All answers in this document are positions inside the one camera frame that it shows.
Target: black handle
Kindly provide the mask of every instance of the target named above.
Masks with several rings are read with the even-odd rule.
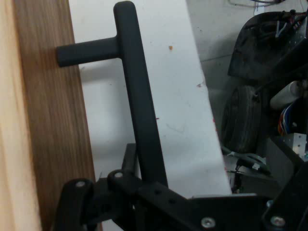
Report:
[[[142,179],[167,186],[135,5],[130,1],[119,2],[114,14],[116,37],[58,47],[58,63],[70,66],[122,59]]]

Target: cable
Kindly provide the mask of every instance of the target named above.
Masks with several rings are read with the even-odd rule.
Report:
[[[232,2],[231,0],[228,0],[228,3],[232,6],[243,6],[243,7],[255,8],[255,6],[250,6],[250,5],[245,5],[245,4],[241,4],[241,3],[237,3],[237,2]],[[272,5],[275,5],[275,4],[276,3],[271,3],[271,4],[264,5],[262,7],[268,7],[268,6],[272,6]]]
[[[281,136],[291,133],[290,130],[290,112],[295,102],[290,104],[288,107],[284,108],[279,116],[278,121],[278,132]]]
[[[261,1],[261,0],[251,0],[258,3],[265,3],[265,4],[279,4],[285,0],[273,0],[273,1]]]
[[[286,28],[287,26],[287,23],[284,24],[283,28],[281,30],[279,30],[279,25],[280,25],[280,21],[278,20],[277,21],[277,31],[276,31],[276,34],[275,34],[275,38],[278,38],[279,35],[283,32],[283,30]]]

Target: bolt head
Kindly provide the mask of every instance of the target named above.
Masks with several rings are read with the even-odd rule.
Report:
[[[201,226],[205,229],[210,229],[216,226],[216,222],[213,218],[203,218],[201,220]]]
[[[120,178],[123,176],[123,173],[122,172],[117,172],[115,173],[115,178]]]
[[[278,216],[273,216],[270,219],[270,222],[273,226],[276,226],[276,227],[283,227],[285,225],[285,220],[282,217],[278,217]]]
[[[83,186],[85,186],[85,182],[84,182],[84,181],[78,181],[78,182],[76,183],[76,187],[77,187],[77,188],[81,188],[81,187],[83,187]]]

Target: black tire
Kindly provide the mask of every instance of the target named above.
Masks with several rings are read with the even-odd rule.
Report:
[[[227,101],[222,119],[221,135],[225,147],[238,153],[253,152],[261,120],[261,103],[255,89],[242,86]]]

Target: wooden door edge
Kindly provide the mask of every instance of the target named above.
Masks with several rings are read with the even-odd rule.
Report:
[[[0,2],[0,230],[41,230],[13,0]]]

